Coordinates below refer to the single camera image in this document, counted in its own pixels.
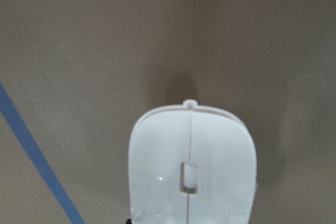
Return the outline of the white computer mouse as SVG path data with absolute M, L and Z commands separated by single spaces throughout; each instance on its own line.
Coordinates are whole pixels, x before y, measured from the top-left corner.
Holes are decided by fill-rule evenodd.
M 257 157 L 246 125 L 195 100 L 162 106 L 133 127 L 131 223 L 248 223 Z

